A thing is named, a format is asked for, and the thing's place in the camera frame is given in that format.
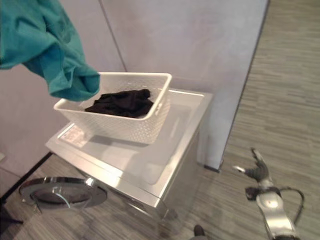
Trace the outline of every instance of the robotic arm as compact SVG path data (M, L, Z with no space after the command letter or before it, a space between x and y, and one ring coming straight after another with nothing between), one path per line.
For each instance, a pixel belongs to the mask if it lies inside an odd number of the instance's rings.
M244 169L234 166L236 170L244 173L248 177L255 179L258 187L248 187L245 189L246 197L250 201L256 201L264 219L265 229L270 240L300 240L296 231L297 223L303 209L304 195L297 189L289 187L279 189L274 186L269 174L268 167L260 153L254 148L251 149L254 159L256 160L256 168ZM299 192L302 202L292 222L285 213L284 202L281 197L281 191L293 190Z

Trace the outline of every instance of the washing machine door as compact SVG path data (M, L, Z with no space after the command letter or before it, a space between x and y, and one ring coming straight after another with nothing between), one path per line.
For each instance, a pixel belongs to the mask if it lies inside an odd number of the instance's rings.
M36 204L42 213L48 210L79 211L103 203L108 196L107 191L90 177L37 178L25 182L19 192L25 203Z

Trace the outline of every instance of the black cable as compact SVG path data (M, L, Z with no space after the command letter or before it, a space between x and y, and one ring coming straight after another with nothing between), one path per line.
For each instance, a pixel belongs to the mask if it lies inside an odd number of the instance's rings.
M302 191L300 191L299 189L291 188L289 186L280 188L279 190L280 190L280 192L282 192L282 191L293 191L293 192L297 192L297 193L300 194L301 202L300 202L298 211L296 212L295 218L293 220L294 225L297 225L297 222L298 222L298 220L299 220L299 218L301 216L301 213L302 213L302 211L304 209L304 203L305 203L305 195L304 195L304 193Z

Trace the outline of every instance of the white wall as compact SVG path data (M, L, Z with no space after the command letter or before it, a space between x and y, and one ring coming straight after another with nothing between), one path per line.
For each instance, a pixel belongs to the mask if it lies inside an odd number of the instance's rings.
M87 62L98 71L123 72L98 0L61 0L77 28ZM0 196L47 152L45 142L68 121L53 110L45 80L19 65L0 71Z
M214 93L207 165L219 168L267 0L102 0L128 72Z

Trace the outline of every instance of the sticker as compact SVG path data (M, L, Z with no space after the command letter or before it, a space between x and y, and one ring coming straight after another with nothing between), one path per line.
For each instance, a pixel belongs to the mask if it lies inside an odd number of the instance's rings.
M87 139L89 138L88 136L85 136L84 131L76 125L73 125L69 130L63 133L62 136L60 136L60 139L78 148L82 148L88 142Z

